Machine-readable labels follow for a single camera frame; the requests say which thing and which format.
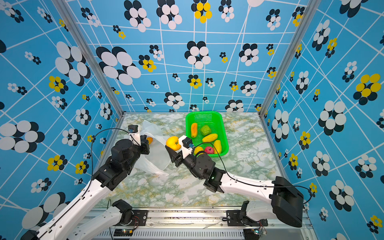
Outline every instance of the green fruit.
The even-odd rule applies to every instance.
[[[200,129],[200,132],[201,132],[201,134],[203,134],[203,136],[206,136],[206,135],[210,135],[212,133],[212,130],[211,130],[211,128],[208,125],[204,125]]]

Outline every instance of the patterned wall panel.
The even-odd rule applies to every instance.
[[[127,112],[256,111],[308,0],[67,1]]]
[[[323,0],[263,116],[319,239],[384,239],[383,13]]]
[[[118,116],[50,1],[0,10],[0,239],[20,239],[85,187]]]

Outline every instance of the white vented panel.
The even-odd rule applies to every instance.
[[[242,229],[137,229],[131,237],[114,239],[244,239]],[[94,240],[111,239],[109,229],[101,232]]]

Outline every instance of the white plastic bag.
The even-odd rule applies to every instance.
[[[149,154],[141,154],[135,163],[135,168],[152,174],[168,174],[163,170],[170,164],[169,154],[165,148],[168,136],[163,136],[161,129],[153,123],[144,120],[140,126],[140,135],[153,138],[149,145]]]

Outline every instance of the green plastic basket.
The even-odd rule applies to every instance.
[[[193,123],[197,123],[197,137],[192,138],[191,137],[191,125]],[[212,133],[217,133],[217,139],[221,141],[221,147],[222,151],[220,153],[220,156],[224,156],[228,153],[229,145],[227,140],[227,135],[225,133],[224,123],[223,123],[223,117],[220,113],[214,112],[214,111],[207,111],[207,112],[193,112],[187,114],[185,117],[185,127],[186,127],[186,135],[187,137],[191,138],[193,141],[193,144],[195,146],[202,143],[203,134],[201,134],[200,129],[204,126],[208,125]],[[210,146],[209,143],[204,143],[200,145],[203,149]],[[210,157],[218,157],[217,154],[210,154]]]

